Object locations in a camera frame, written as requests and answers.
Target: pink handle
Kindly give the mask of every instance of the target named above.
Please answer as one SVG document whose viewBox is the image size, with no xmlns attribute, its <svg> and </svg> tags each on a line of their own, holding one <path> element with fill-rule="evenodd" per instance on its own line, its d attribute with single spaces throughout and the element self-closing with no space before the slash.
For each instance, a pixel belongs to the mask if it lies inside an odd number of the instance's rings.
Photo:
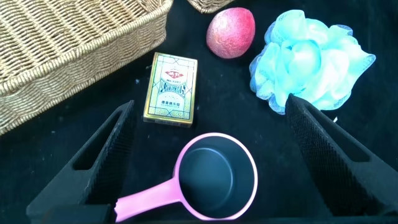
<svg viewBox="0 0 398 224">
<path fill-rule="evenodd" d="M 178 180 L 173 178 L 142 192 L 119 198 L 114 208 L 118 214 L 116 222 L 121 222 L 153 208 L 179 202 L 181 196 Z"/>
</svg>

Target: red peach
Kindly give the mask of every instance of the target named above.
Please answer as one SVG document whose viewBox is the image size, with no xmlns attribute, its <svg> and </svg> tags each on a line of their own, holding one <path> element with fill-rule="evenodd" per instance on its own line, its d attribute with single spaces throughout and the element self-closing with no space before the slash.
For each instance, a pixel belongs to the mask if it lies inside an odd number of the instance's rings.
<svg viewBox="0 0 398 224">
<path fill-rule="evenodd" d="M 206 42 L 221 58 L 242 56 L 253 42 L 256 25 L 252 13 L 235 7 L 219 12 L 209 25 Z"/>
</svg>

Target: pink saucepan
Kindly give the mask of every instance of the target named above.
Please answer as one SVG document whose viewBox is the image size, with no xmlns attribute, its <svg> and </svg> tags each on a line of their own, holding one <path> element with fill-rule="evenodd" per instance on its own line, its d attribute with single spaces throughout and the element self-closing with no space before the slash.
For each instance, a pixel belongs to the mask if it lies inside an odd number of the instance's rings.
<svg viewBox="0 0 398 224">
<path fill-rule="evenodd" d="M 182 149 L 173 178 L 119 198 L 116 221 L 175 202 L 201 220 L 234 220 L 249 208 L 257 183 L 256 165 L 242 143 L 226 134 L 202 134 Z"/>
</svg>

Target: label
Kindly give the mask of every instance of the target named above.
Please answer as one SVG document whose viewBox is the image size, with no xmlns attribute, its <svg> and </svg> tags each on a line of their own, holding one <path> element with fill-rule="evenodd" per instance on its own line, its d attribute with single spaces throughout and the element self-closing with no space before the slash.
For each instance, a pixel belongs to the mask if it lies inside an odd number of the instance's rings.
<svg viewBox="0 0 398 224">
<path fill-rule="evenodd" d="M 195 61 L 159 55 L 153 74 L 149 114 L 189 120 Z"/>
</svg>

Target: woven basket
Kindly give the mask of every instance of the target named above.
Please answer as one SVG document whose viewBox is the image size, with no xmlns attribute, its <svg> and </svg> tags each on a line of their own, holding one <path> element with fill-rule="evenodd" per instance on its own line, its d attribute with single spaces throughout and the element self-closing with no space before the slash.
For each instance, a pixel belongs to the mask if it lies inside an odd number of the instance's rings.
<svg viewBox="0 0 398 224">
<path fill-rule="evenodd" d="M 0 0 L 0 135 L 165 40 L 173 0 Z"/>
<path fill-rule="evenodd" d="M 188 0 L 201 13 L 213 13 L 234 0 Z"/>
</svg>

